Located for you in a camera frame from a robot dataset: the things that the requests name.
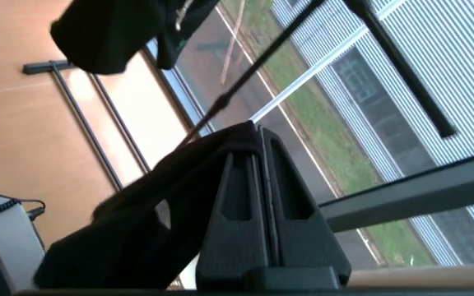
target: building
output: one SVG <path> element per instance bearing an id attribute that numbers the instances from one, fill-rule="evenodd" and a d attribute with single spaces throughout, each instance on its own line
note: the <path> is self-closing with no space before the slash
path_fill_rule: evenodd
<path id="1" fill-rule="evenodd" d="M 287 26 L 309 0 L 275 0 Z M 373 0 L 374 10 L 458 129 L 442 140 L 371 33 L 329 0 L 292 36 L 387 182 L 474 156 L 474 1 Z M 411 219 L 440 265 L 474 264 L 474 206 Z"/>

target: asphalt road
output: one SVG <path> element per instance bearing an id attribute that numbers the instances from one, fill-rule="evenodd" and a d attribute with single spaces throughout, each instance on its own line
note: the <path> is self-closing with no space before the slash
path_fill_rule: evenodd
<path id="1" fill-rule="evenodd" d="M 211 106 L 219 94 L 227 90 L 240 74 L 249 67 L 246 58 L 243 59 L 240 65 L 236 64 L 241 48 L 235 45 L 226 83 L 224 86 L 221 85 L 221 72 L 230 37 L 231 34 L 221 19 L 221 15 L 214 11 L 188 41 L 188 45 L 181 53 L 177 64 L 176 68 L 179 69 L 184 80 L 186 80 L 205 110 Z M 219 114 L 212 124 L 216 129 L 220 129 L 241 123 L 248 120 L 271 99 L 272 97 L 266 86 L 256 74 L 235 95 L 230 106 Z M 315 163 L 306 152 L 303 143 L 290 127 L 281 111 L 279 109 L 272 110 L 259 124 L 281 137 L 315 200 L 319 203 L 334 199 L 332 190 L 323 180 Z M 356 231 L 337 234 L 337 238 L 355 269 L 374 268 L 376 266 L 369 250 Z"/>

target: corrugated metal wall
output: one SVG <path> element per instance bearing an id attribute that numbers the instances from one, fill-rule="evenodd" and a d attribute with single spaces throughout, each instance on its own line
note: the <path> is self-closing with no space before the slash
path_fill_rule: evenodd
<path id="1" fill-rule="evenodd" d="M 280 23 L 287 25 L 306 3 L 308 0 L 301 0 L 291 7 L 285 0 L 276 0 L 272 10 Z M 474 1 L 373 0 L 373 3 L 380 19 L 458 128 L 458 136 L 449 141 L 439 139 L 372 35 L 341 0 L 329 0 L 296 32 L 293 42 L 309 64 L 334 51 L 344 52 L 356 46 L 437 165 L 474 155 Z M 317 78 L 384 179 L 401 178 L 392 157 L 333 70 L 325 67 Z M 474 218 L 474 206 L 468 210 Z M 434 221 L 419 217 L 411 222 L 440 264 L 461 263 Z"/>

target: black cloth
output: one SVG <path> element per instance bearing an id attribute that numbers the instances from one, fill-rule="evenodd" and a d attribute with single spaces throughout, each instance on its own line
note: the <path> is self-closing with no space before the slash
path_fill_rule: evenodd
<path id="1" fill-rule="evenodd" d="M 252 122 L 198 139 L 98 205 L 91 224 L 54 243 L 35 274 L 41 289 L 165 289 L 199 253 L 228 153 L 261 157 Z M 167 200 L 171 227 L 155 213 Z"/>
<path id="2" fill-rule="evenodd" d="M 167 70 L 218 2 L 193 0 L 177 31 L 185 0 L 73 0 L 50 34 L 68 61 L 95 74 L 124 72 L 135 53 L 157 38 L 157 66 Z"/>

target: wooden floor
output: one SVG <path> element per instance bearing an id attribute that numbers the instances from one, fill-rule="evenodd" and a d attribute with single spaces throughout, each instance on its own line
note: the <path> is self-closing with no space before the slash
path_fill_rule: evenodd
<path id="1" fill-rule="evenodd" d="M 47 203 L 35 222 L 47 246 L 85 225 L 95 205 L 114 192 L 53 77 L 21 74 L 24 63 L 64 59 L 49 24 L 68 3 L 0 0 L 0 194 Z M 63 75 L 122 182 L 141 176 L 87 75 Z M 124 74 L 101 78 L 153 166 L 185 135 L 165 93 L 138 55 Z"/>

